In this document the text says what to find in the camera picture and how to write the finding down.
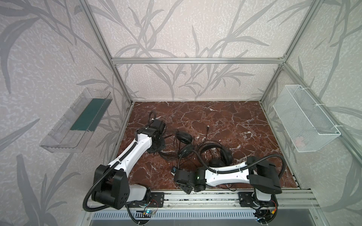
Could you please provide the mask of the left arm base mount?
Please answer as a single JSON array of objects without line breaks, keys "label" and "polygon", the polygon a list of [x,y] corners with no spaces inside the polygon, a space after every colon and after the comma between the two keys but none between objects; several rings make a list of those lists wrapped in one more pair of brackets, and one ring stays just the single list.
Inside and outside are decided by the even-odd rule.
[{"label": "left arm base mount", "polygon": [[140,204],[140,207],[162,208],[164,206],[164,201],[165,201],[165,193],[150,192],[146,193],[146,196],[142,200],[142,204]]}]

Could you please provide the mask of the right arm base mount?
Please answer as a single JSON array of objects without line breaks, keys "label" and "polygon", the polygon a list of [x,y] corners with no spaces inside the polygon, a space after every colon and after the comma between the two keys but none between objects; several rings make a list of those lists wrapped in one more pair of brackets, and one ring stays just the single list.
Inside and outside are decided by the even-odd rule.
[{"label": "right arm base mount", "polygon": [[275,195],[265,194],[259,190],[239,192],[238,197],[241,207],[250,207],[255,210],[267,207],[278,207],[278,202]]}]

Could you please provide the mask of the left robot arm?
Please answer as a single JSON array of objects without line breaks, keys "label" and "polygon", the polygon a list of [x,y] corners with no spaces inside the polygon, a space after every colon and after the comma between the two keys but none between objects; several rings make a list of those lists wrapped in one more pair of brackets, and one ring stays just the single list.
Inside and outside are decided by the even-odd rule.
[{"label": "left robot arm", "polygon": [[151,191],[142,185],[130,185],[128,176],[141,156],[165,149],[166,124],[150,112],[148,123],[135,132],[131,144],[108,165],[100,165],[94,173],[93,185],[83,200],[83,209],[96,212],[106,208],[119,210],[128,204],[149,204]]}]

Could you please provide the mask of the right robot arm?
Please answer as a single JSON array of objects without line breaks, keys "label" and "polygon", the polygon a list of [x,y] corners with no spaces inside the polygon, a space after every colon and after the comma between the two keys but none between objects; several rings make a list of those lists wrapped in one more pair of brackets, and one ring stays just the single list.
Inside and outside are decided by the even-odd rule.
[{"label": "right robot arm", "polygon": [[195,171],[185,171],[173,167],[173,181],[181,190],[201,192],[209,187],[222,184],[250,184],[254,188],[254,199],[258,202],[270,202],[273,195],[281,194],[280,179],[286,169],[286,161],[280,154],[271,154],[262,158],[248,157],[245,162],[225,167],[211,167],[201,162],[202,167]]}]

